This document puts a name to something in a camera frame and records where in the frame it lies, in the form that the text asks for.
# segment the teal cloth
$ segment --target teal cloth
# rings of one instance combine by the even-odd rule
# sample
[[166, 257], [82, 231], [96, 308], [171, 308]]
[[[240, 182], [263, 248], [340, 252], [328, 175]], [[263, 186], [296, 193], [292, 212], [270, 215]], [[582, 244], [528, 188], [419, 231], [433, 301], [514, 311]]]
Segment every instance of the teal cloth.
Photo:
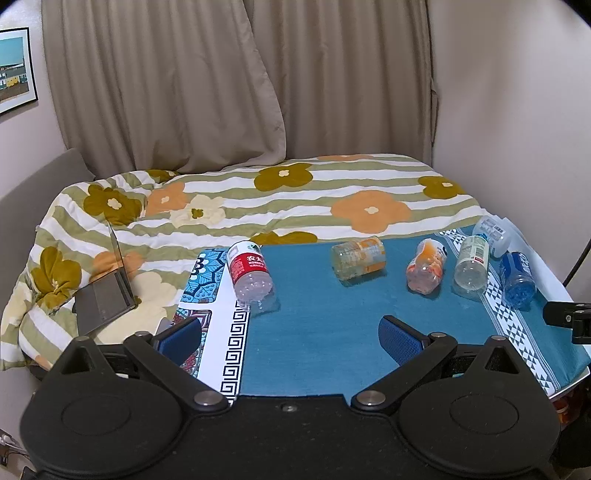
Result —
[[[451, 231], [450, 237], [384, 240], [385, 271], [350, 287], [341, 285], [332, 271], [332, 244], [263, 247], [281, 308], [249, 321], [241, 394], [342, 393], [350, 400], [397, 367], [378, 341], [378, 323], [386, 314], [425, 334], [446, 332], [460, 343], [481, 344], [490, 335], [509, 334], [528, 364], [537, 365], [536, 376], [548, 394], [571, 383], [589, 356], [571, 344], [569, 330], [545, 325], [540, 293], [521, 312], [522, 324], [510, 331], [502, 331], [490, 305], [452, 293], [458, 243], [454, 249], [450, 238], [471, 229]], [[405, 276], [424, 238], [440, 241], [448, 252], [441, 286], [427, 297], [409, 291]], [[497, 261], [491, 261], [492, 269], [498, 269]]]

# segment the blue gripper pad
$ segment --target blue gripper pad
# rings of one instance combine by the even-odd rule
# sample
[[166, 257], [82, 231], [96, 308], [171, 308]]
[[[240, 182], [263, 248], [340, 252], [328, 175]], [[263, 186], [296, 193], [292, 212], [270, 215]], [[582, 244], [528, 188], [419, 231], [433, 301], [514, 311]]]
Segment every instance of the blue gripper pad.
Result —
[[424, 349], [421, 340], [405, 332], [385, 317], [379, 321], [378, 339], [382, 348], [398, 365], [405, 364]]
[[161, 339], [158, 344], [158, 351], [180, 366], [199, 348], [200, 344], [201, 324], [199, 320], [196, 320]]

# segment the striped blanket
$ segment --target striped blanket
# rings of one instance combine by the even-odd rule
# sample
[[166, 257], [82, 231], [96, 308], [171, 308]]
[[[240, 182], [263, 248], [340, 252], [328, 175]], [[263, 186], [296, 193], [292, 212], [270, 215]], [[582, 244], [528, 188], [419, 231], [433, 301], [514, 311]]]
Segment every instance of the striped blanket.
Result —
[[105, 219], [139, 305], [95, 331], [97, 343], [155, 332], [162, 318], [172, 318], [191, 271], [207, 268], [199, 263], [204, 248], [244, 239], [264, 245], [414, 236], [470, 225], [482, 214], [453, 181], [386, 154], [190, 175], [134, 171], [78, 183], [58, 195], [37, 229], [2, 315], [0, 368], [32, 359], [49, 369], [77, 336], [74, 293], [117, 268]]

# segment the picture frame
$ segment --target picture frame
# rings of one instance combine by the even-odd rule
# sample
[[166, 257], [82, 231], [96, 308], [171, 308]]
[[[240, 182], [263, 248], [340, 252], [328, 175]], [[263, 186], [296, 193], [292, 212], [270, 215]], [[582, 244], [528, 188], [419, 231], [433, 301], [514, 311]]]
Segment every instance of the picture frame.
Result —
[[0, 116], [37, 100], [29, 28], [0, 30]]

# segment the curtain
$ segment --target curtain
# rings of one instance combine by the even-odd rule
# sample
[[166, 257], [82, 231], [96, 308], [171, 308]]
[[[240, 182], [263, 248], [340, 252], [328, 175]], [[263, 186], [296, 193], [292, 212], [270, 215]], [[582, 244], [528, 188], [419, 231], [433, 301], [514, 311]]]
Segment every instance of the curtain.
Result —
[[244, 1], [288, 158], [392, 152], [431, 164], [426, 1]]
[[44, 0], [42, 15], [64, 142], [99, 177], [285, 157], [241, 0]]

